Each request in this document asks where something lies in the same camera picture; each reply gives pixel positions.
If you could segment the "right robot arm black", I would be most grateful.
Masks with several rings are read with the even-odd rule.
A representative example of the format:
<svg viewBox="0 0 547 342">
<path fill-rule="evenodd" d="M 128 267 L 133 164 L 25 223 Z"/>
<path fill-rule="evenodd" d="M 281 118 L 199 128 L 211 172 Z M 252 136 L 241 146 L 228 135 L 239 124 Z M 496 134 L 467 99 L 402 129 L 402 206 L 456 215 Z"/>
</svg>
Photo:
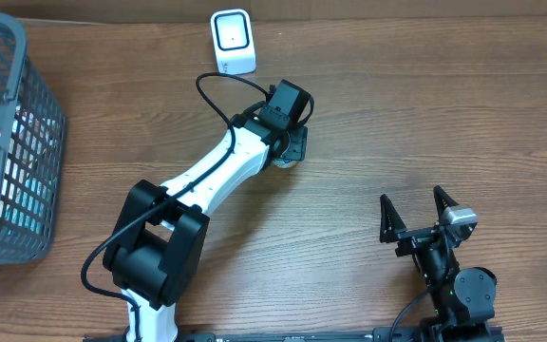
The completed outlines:
<svg viewBox="0 0 547 342">
<path fill-rule="evenodd" d="M 375 334 L 386 341 L 502 341 L 502 329 L 488 324 L 495 316 L 496 276 L 482 267 L 461 269 L 453 252 L 470 238 L 478 216 L 439 185 L 433 188 L 433 195 L 437 221 L 412 231 L 389 197 L 380 197 L 380 241 L 395 243 L 397 257 L 412 258 L 426 288 L 398 313 L 390 328 L 381 328 Z M 400 329 L 405 315 L 427 296 L 435 314 L 423 318 L 416 327 Z"/>
</svg>

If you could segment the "green lid jar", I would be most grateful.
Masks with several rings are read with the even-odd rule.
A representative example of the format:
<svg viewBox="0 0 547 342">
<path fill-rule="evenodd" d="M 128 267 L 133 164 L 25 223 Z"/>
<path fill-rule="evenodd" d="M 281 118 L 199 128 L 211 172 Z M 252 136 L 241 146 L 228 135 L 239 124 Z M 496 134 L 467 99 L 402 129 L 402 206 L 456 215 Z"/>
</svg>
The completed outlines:
<svg viewBox="0 0 547 342">
<path fill-rule="evenodd" d="M 298 161 L 293 161 L 293 160 L 284 160 L 284 159 L 272 160 L 272 165 L 281 169 L 292 168 L 292 167 L 295 167 L 297 164 L 298 164 Z"/>
</svg>

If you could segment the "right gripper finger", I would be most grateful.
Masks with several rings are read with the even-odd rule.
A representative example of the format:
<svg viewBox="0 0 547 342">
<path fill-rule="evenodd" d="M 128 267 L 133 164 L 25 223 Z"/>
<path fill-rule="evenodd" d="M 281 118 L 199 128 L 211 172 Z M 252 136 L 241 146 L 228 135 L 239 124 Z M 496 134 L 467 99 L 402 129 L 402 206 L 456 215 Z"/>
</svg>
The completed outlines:
<svg viewBox="0 0 547 342">
<path fill-rule="evenodd" d="M 453 221 L 454 212 L 459 204 L 440 185 L 436 185 L 433 188 L 433 195 L 438 213 L 438 221 Z"/>
<path fill-rule="evenodd" d="M 400 240 L 406 232 L 406 225 L 386 194 L 380 197 L 380 208 L 380 241 L 382 243 L 391 243 Z"/>
</svg>

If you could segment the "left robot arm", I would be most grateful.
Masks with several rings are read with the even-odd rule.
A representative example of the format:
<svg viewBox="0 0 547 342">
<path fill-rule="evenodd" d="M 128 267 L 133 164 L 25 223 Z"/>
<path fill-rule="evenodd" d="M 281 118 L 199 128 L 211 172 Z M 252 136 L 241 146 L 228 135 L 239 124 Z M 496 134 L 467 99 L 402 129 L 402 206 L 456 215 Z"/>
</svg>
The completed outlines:
<svg viewBox="0 0 547 342">
<path fill-rule="evenodd" d="M 264 100 L 224 120 L 223 139 L 181 175 L 129 191 L 104 246 L 103 265 L 127 304 L 121 341 L 174 341 L 176 304 L 198 268 L 210 216 L 245 180 L 269 165 L 304 160 L 312 95 L 287 80 Z"/>
</svg>

